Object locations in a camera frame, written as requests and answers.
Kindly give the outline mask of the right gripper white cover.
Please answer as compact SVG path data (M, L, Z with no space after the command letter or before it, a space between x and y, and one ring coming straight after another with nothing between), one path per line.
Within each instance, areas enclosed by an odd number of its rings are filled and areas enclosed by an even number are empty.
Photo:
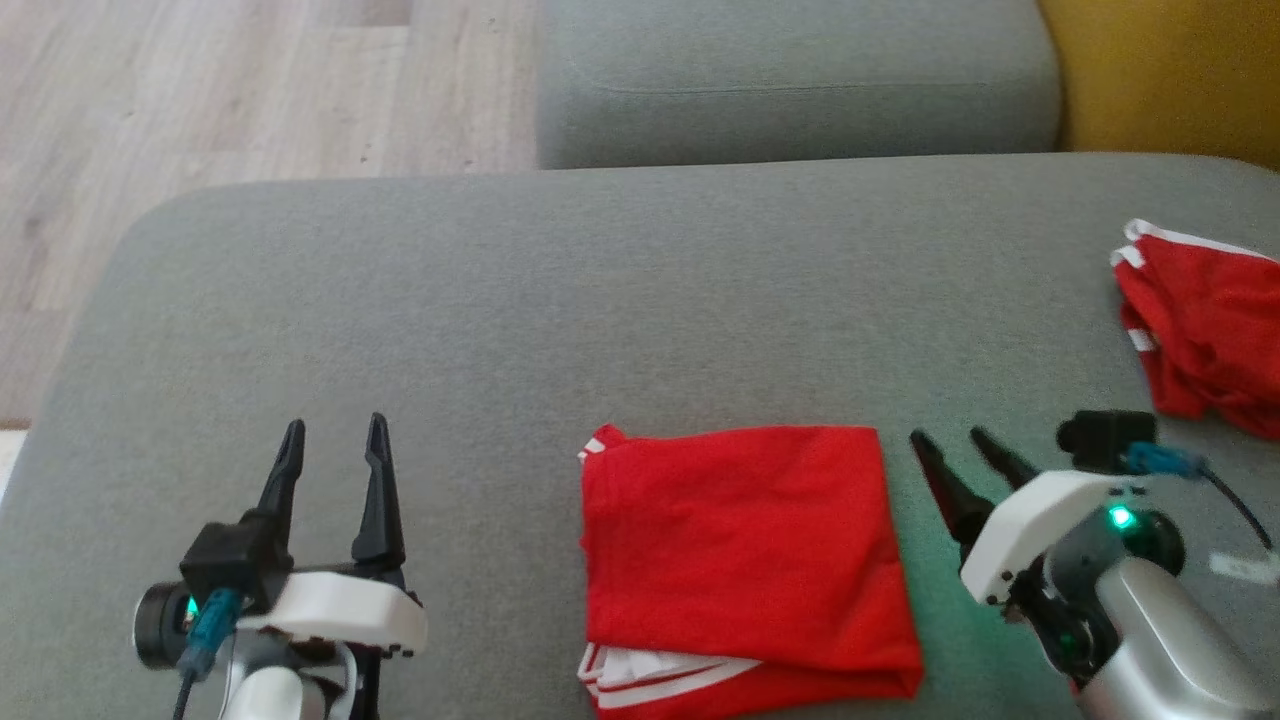
M969 488L923 429L909 436L950 537L969 548L959 578L974 601L1029 625L1056 671L1085 683L1119 647L1096 589L1102 575L1126 559L1180 575L1181 533L1151 503L1140 477L1042 473L984 427L969 436L1014 491L996 506Z

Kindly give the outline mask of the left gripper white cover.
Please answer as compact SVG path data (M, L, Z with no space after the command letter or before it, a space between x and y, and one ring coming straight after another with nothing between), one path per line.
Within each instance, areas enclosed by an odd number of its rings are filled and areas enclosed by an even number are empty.
M292 420L285 428L257 510L280 523L292 519L294 491L305 465L306 425ZM365 461L370 468L357 536L351 546L355 562L406 560L401 503L387 418L370 419ZM133 650L148 669L174 669L205 605L183 582L151 585L133 616ZM285 646L319 642L375 650L380 653L417 653L428 643L425 607L398 585L335 571L296 571L270 610L243 612L220 652L247 650L265 638Z

